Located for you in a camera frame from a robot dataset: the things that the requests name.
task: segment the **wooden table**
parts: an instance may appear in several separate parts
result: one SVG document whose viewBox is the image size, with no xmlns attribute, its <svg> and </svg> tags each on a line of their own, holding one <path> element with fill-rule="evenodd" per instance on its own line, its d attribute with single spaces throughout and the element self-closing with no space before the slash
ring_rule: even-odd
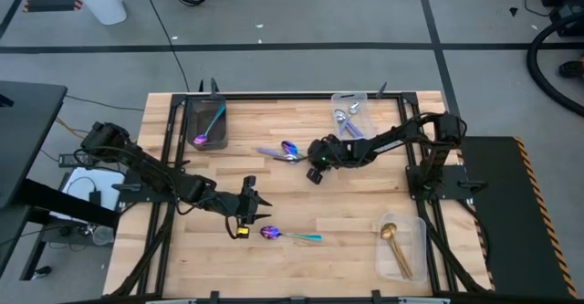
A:
<svg viewBox="0 0 584 304">
<path fill-rule="evenodd" d="M 171 95 L 150 94 L 146 103 L 138 144 L 154 157 L 162 154 Z M 417 95 L 421 112 L 444 111 L 439 91 Z M 370 100 L 368 106 L 379 132 L 400 124 L 394 100 Z M 380 155 L 364 168 L 326 172 L 322 184 L 314 185 L 305 176 L 308 162 L 274 161 L 255 147 L 278 149 L 281 141 L 290 140 L 304 151 L 314 139 L 333 132 L 328 100 L 238 100 L 228 101 L 227 110 L 229 146 L 198 152 L 186 145 L 184 157 L 191 161 L 186 172 L 212 178 L 219 191 L 236 194 L 242 179 L 255 175 L 256 190 L 274 205 L 261 207 L 260 212 L 272 217 L 251 225 L 249 239 L 232 240 L 218 214 L 195 210 L 176 215 L 165 298 L 208 298 L 212 290 L 219 290 L 222 298 L 369 297 L 373 289 L 382 296 L 431 294 L 429 281 L 420 285 L 390 281 L 375 271 L 379 219 L 388 212 L 417 216 L 408 195 L 403 147 Z M 177 113 L 177 133 L 180 116 Z M 426 132 L 433 136 L 431 128 Z M 447 162 L 458 163 L 455 152 Z M 490 288 L 474 219 L 456 202 L 442 202 L 442 208 L 451 249 L 474 279 Z M 151 204 L 137 204 L 121 218 L 104 293 L 119 286 L 141 256 L 150 212 Z M 268 241 L 258 234 L 264 225 L 320 234 L 323 242 Z M 152 262 L 149 291 L 158 263 Z M 439 254 L 437 266 L 446 289 Z"/>
</svg>

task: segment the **concrete floor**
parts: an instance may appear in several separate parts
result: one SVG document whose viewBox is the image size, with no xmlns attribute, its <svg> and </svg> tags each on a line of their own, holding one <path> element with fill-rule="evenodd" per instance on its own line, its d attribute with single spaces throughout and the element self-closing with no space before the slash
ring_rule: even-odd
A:
<svg viewBox="0 0 584 304">
<path fill-rule="evenodd" d="M 0 0 L 0 18 L 14 1 Z M 176 0 L 153 1 L 169 34 L 177 37 L 173 43 L 181 46 L 178 57 L 192 89 L 200 79 L 215 77 L 222 91 L 365 90 L 377 89 L 384 81 L 395 90 L 434 89 L 447 94 L 453 90 L 469 135 L 521 136 L 577 291 L 584 296 L 584 261 L 579 259 L 584 254 L 584 230 L 579 227 L 584 208 L 579 164 L 584 159 L 579 148 L 584 142 L 584 120 L 540 92 L 527 74 L 525 50 L 445 50 L 445 68 L 439 67 L 429 45 L 421 0 L 208 0 L 195 8 Z M 522 0 L 429 2 L 438 37 L 446 44 L 528 43 L 549 24 L 546 18 L 525 11 Z M 144 106 L 149 92 L 184 91 L 183 78 L 164 47 L 166 38 L 148 0 L 124 0 L 128 19 L 115 26 L 100 25 L 86 6 L 78 12 L 23 13 L 23 3 L 5 32 L 0 27 L 0 79 L 66 85 L 70 95 L 135 108 Z M 545 10 L 538 0 L 530 0 L 530 5 Z M 515 17 L 510 7 L 519 8 Z M 255 45 L 233 51 L 233 44 L 259 40 L 263 44 L 428 45 L 425 49 L 357 45 L 358 49 L 334 50 L 264 50 Z M 556 35 L 547 40 L 562 41 L 566 39 Z M 204 45 L 223 46 L 211 51 Z M 119 46 L 132 46 L 133 52 L 107 52 Z M 38 51 L 52 47 L 56 53 L 14 53 L 24 52 L 25 47 Z M 59 53 L 72 47 L 88 52 Z M 579 54 L 577 50 L 548 50 L 540 53 L 540 65 L 560 90 L 584 102 L 580 81 L 555 75 L 559 63 L 577 59 Z M 442 82 L 444 72 L 452 85 Z M 69 99 L 59 117 L 86 130 L 95 120 L 115 121 L 134 134 L 141 123 L 139 112 Z M 57 125 L 43 148 L 57 156 L 73 152 L 78 145 L 77 138 Z M 29 177 L 55 187 L 65 171 L 39 155 Z M 29 225 L 27 230 L 35 227 Z M 41 265 L 51 265 L 53 274 L 34 282 L 17 281 L 33 240 L 30 236 L 19 242 L 0 278 L 0 303 L 55 303 L 99 296 L 108 249 L 88 248 L 79 253 L 48 249 Z"/>
</svg>

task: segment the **iridescent spoon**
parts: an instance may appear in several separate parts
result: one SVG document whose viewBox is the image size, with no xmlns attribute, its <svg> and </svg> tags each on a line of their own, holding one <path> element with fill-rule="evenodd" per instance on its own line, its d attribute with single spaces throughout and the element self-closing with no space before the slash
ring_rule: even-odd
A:
<svg viewBox="0 0 584 304">
<path fill-rule="evenodd" d="M 264 237 L 268 240 L 275 240 L 279 236 L 290 236 L 290 237 L 308 240 L 308 241 L 314 241 L 314 242 L 322 241 L 322 236 L 319 236 L 319 235 L 283 234 L 283 233 L 280 233 L 280 230 L 278 230 L 278 228 L 275 226 L 264 226 L 259 231 L 259 233 L 262 235 L 262 237 Z"/>
<path fill-rule="evenodd" d="M 213 120 L 209 124 L 209 127 L 207 127 L 207 131 L 205 131 L 204 134 L 197 135 L 197 137 L 194 138 L 194 141 L 193 142 L 195 144 L 203 144 L 203 143 L 207 142 L 207 140 L 208 140 L 207 134 L 209 133 L 209 131 L 211 130 L 211 128 L 213 127 L 213 125 L 215 124 L 215 122 L 219 119 L 219 116 L 221 116 L 221 114 L 224 111 L 225 111 L 225 105 L 222 104 L 219 107 L 219 109 L 217 109 L 217 113 L 215 113 L 215 116 L 213 117 Z"/>
</svg>

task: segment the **black metal frame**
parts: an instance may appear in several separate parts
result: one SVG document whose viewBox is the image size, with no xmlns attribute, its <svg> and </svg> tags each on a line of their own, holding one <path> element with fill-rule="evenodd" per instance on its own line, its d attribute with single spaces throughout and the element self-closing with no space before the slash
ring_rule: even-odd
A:
<svg viewBox="0 0 584 304">
<path fill-rule="evenodd" d="M 226 100 L 328 100 L 330 98 L 330 92 L 304 92 L 304 93 L 222 93 Z M 394 92 L 394 93 L 379 93 L 379 92 L 368 92 L 369 99 L 380 99 L 380 100 L 395 100 L 398 112 L 400 113 L 401 122 L 405 122 L 407 117 L 406 112 L 406 103 L 409 103 L 412 107 L 412 113 L 418 114 L 420 113 L 420 107 L 418 106 L 417 95 L 415 92 Z M 182 161 L 183 161 L 183 154 L 184 154 L 184 139 L 186 138 L 186 126 L 188 124 L 188 110 L 186 109 L 188 99 L 190 98 L 201 98 L 206 96 L 207 94 L 204 93 L 189 93 L 189 94 L 173 94 L 171 99 L 171 108 L 169 110 L 168 121 L 166 124 L 166 130 L 164 135 L 164 144 L 162 146 L 162 156 L 161 161 L 163 163 L 168 163 L 170 149 L 172 145 L 172 133 L 174 131 L 174 123 L 176 121 L 176 114 L 178 112 L 179 106 L 183 105 L 184 109 L 182 111 L 182 123 L 180 128 L 180 134 L 178 139 L 178 147 L 176 156 L 174 159 L 174 168 L 180 169 L 182 168 Z M 428 152 L 421 148 L 422 150 L 422 157 L 427 157 Z M 413 152 L 413 145 L 408 144 L 406 145 L 406 152 L 408 156 L 408 164 L 409 166 L 415 166 L 415 154 Z M 425 203 L 423 200 L 415 200 L 416 206 L 418 208 L 418 214 L 422 215 L 422 212 L 425 212 Z M 443 222 L 442 210 L 440 208 L 440 203 L 438 201 L 434 201 L 431 203 L 433 208 L 434 220 L 436 223 L 436 228 L 440 237 L 444 240 L 445 244 L 447 245 L 447 237 L 445 233 L 445 227 Z M 158 223 L 158 218 L 160 215 L 161 205 L 159 203 L 154 203 L 152 205 L 151 210 L 151 217 L 149 221 L 148 233 L 146 238 L 146 247 L 151 243 L 153 236 L 155 234 L 156 226 Z M 168 236 L 164 239 L 162 243 L 160 261 L 158 264 L 158 271 L 156 275 L 156 288 L 154 293 L 150 293 L 157 296 L 162 296 L 164 290 L 164 278 L 166 275 L 166 268 L 168 263 L 168 255 L 171 243 L 171 236 L 172 232 L 169 233 Z M 427 237 L 428 247 L 432 248 L 432 241 L 430 237 Z M 428 273 L 430 276 L 430 284 L 432 287 L 433 293 L 441 291 L 440 288 L 440 281 L 438 278 L 438 273 L 436 269 L 436 262 L 434 257 L 433 250 L 427 251 L 428 255 Z M 457 291 L 458 288 L 456 286 L 456 278 L 454 273 L 449 266 L 449 264 L 444 260 L 444 267 L 446 271 L 446 276 L 448 280 L 449 289 L 451 291 Z M 150 269 L 147 268 L 139 281 L 138 286 L 138 295 L 147 294 L 146 292 L 146 285 L 148 283 Z M 218 293 L 215 293 L 215 296 L 211 296 L 209 299 L 197 299 L 201 302 L 209 302 L 212 303 L 213 298 L 218 298 Z M 371 303 L 374 302 L 395 302 L 397 298 L 382 298 L 379 295 L 379 291 L 372 289 L 372 297 L 369 298 L 310 298 L 310 302 L 331 302 L 332 300 L 335 302 L 347 302 L 347 303 Z M 266 303 L 266 302 L 274 302 L 274 300 L 279 299 L 229 299 L 230 301 L 237 302 L 238 300 L 242 300 L 243 302 L 257 302 L 257 303 Z M 281 299 L 282 302 L 289 303 L 291 299 Z"/>
</svg>

